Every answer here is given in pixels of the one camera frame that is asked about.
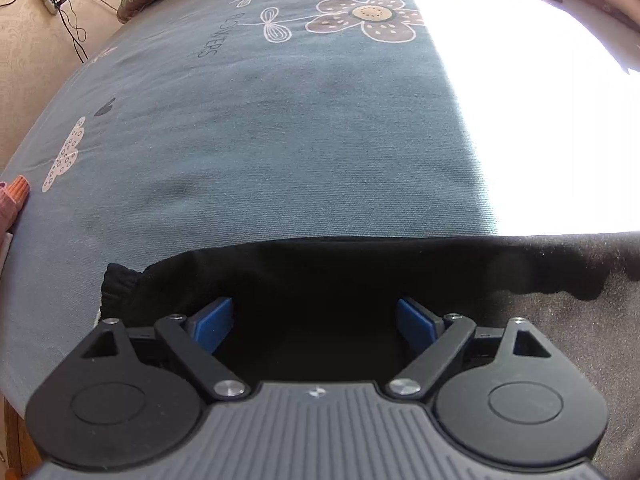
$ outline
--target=metal screw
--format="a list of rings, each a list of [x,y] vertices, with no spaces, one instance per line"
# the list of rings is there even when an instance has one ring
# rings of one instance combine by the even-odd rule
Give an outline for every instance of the metal screw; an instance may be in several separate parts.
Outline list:
[[[220,381],[213,387],[213,391],[220,397],[237,397],[244,394],[245,387],[240,381],[233,379]]]
[[[462,319],[464,316],[460,316],[460,314],[447,314],[445,315],[444,319],[446,319],[447,321],[456,321],[459,319]]]
[[[396,395],[413,395],[420,391],[420,384],[413,379],[394,379],[389,383],[389,389]]]

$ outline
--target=black fabric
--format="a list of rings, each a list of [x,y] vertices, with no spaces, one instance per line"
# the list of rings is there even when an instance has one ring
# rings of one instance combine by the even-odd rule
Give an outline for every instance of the black fabric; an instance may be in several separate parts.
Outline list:
[[[610,408],[596,464],[640,478],[640,234],[529,238],[305,238],[190,251],[143,273],[111,264],[103,317],[151,325],[234,298],[216,357],[260,380],[388,381],[412,358],[395,305],[411,296],[478,324],[530,319]]]

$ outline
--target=flower center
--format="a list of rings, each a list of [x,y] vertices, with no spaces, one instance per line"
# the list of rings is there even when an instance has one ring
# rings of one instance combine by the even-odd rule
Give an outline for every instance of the flower center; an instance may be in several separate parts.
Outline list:
[[[365,22],[383,22],[394,15],[390,9],[379,5],[363,5],[356,7],[351,12],[356,18]]]

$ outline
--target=black heart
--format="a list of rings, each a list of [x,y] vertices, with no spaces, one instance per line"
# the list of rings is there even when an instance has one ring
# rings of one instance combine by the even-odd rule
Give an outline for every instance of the black heart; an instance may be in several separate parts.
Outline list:
[[[107,113],[109,110],[111,110],[113,107],[111,106],[113,104],[113,102],[116,100],[116,98],[114,97],[111,101],[109,101],[107,104],[105,104],[102,108],[100,108],[95,114],[94,117],[99,117],[101,115],[104,115],[105,113]]]

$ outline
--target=bed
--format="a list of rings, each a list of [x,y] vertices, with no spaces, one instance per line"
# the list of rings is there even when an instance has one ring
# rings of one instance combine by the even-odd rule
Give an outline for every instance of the bed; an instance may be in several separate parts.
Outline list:
[[[636,254],[632,235],[580,236],[640,228],[638,103],[640,33],[583,0],[157,0],[4,170],[32,192],[0,282],[0,390],[24,411],[100,316],[111,262],[345,235]],[[485,299],[538,323],[605,394],[597,463],[615,480],[640,475],[629,254],[595,295]]]

